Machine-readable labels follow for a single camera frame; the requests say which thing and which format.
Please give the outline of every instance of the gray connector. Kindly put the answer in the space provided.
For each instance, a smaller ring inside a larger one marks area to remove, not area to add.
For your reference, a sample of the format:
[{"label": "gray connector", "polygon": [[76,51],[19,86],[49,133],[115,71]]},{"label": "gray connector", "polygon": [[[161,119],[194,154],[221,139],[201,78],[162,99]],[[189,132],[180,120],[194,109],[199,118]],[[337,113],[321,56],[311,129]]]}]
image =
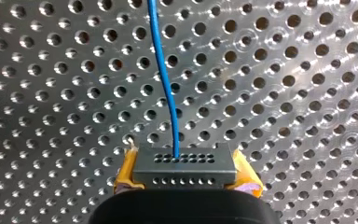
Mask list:
[{"label": "gray connector", "polygon": [[173,158],[167,148],[141,144],[132,172],[147,189],[222,189],[235,182],[236,170],[228,144],[180,148]]}]

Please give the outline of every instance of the metal plate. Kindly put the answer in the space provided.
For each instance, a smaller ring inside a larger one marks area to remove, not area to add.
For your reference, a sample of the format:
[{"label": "metal plate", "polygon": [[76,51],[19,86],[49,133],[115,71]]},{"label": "metal plate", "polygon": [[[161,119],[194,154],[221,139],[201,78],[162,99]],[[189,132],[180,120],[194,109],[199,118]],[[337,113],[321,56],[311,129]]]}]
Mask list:
[{"label": "metal plate", "polygon": [[[0,0],[0,223],[86,222],[129,135],[171,143],[146,2],[110,3]],[[358,0],[159,17],[181,146],[242,149],[283,223],[358,223]]]}]

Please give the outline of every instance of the metal surface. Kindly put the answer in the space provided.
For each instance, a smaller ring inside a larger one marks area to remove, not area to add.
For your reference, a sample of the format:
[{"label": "metal surface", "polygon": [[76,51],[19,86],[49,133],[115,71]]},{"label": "metal surface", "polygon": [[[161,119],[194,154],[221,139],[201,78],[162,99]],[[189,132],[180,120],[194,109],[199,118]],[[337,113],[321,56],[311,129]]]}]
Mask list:
[{"label": "metal surface", "polygon": [[[86,222],[128,135],[172,141],[146,3],[106,3],[0,0],[0,223]],[[163,0],[159,24],[181,146],[242,149],[283,223],[358,223],[358,1]]]},{"label": "metal surface", "polygon": [[167,148],[141,144],[133,180],[147,189],[222,189],[235,183],[236,169],[228,144],[217,148],[181,148],[173,158]]}]

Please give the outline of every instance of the wire insulation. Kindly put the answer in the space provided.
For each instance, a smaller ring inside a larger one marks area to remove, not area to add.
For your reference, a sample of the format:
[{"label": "wire insulation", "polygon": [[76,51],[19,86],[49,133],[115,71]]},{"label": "wire insulation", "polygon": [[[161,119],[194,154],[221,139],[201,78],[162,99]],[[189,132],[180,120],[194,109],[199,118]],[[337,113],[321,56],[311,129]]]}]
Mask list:
[{"label": "wire insulation", "polygon": [[175,158],[179,157],[179,127],[178,118],[176,114],[175,100],[172,96],[170,79],[168,77],[167,68],[165,66],[164,52],[162,51],[161,39],[159,37],[158,28],[158,15],[156,0],[147,0],[149,16],[150,16],[150,29],[152,31],[153,45],[155,48],[156,60],[159,70],[159,75],[162,82],[162,87],[170,109],[171,124],[172,124],[172,154]]}]

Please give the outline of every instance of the yellow component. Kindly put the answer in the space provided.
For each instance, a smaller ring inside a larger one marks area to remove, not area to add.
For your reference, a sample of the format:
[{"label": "yellow component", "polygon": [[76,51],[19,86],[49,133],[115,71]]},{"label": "yellow component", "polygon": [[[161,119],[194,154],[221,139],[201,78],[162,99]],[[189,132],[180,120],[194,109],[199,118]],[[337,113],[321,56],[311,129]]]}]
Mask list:
[{"label": "yellow component", "polygon": [[132,148],[126,153],[126,157],[124,158],[124,163],[121,166],[115,184],[113,185],[114,192],[116,192],[118,185],[127,185],[132,189],[145,189],[145,185],[135,184],[132,182],[132,169],[133,166],[135,165],[137,153],[138,153],[138,148],[134,146],[132,146]]},{"label": "yellow component", "polygon": [[258,178],[251,164],[249,164],[246,157],[238,149],[234,151],[232,158],[234,160],[235,168],[237,169],[237,177],[235,184],[226,186],[226,189],[235,189],[244,184],[257,184],[260,189],[254,189],[253,195],[256,198],[259,198],[263,192],[263,183],[260,178]]}]

